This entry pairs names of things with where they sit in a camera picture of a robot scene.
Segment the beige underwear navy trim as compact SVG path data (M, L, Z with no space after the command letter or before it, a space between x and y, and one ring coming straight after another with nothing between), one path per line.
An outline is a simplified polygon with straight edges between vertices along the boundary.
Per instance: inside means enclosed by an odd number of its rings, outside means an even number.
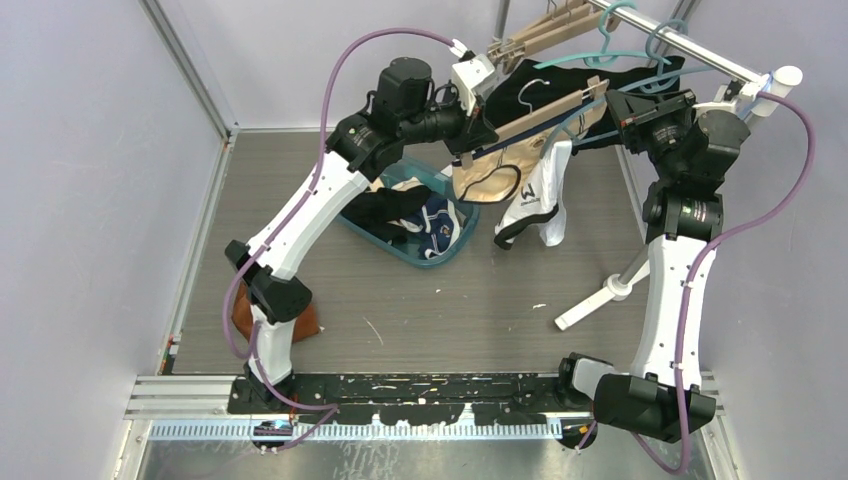
M560 123L484 154L469 168L453 166L451 178L456 198L475 204L511 200L539 163L546 141Z

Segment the black underwear beige waistband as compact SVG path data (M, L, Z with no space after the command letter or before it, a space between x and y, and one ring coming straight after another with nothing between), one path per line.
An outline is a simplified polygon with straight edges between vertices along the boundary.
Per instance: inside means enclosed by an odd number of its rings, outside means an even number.
M380 188L357 195L342 209L341 216L385 243L402 245L408 235L399 221L419 212L431 194L424 185L407 190Z

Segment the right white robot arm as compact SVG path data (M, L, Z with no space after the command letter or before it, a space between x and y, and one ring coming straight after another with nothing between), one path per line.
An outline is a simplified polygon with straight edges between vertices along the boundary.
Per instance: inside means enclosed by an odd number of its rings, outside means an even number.
M587 406L595 420L675 443L708 424L716 402L701 390L699 334L704 287L723 229L719 188L750 130L731 108L699 106L689 90L606 94L622 145L644 153L657 179L642 207L645 244L623 273L566 313L579 320L647 278L648 303L630 368L573 353L555 384L567 410Z

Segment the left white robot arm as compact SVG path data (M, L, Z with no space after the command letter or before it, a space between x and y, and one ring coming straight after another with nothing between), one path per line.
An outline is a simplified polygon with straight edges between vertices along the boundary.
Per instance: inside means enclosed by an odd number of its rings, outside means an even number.
M425 61L392 60L365 106L322 141L319 160L296 194L249 241L227 245L225 255L253 320L247 398L269 413L292 402L295 323L312 302L297 271L313 244L344 207L402 158L406 146L443 142L460 157L495 143L498 135L484 109L496 83L497 69L484 55L462 57L442 86L434 84Z

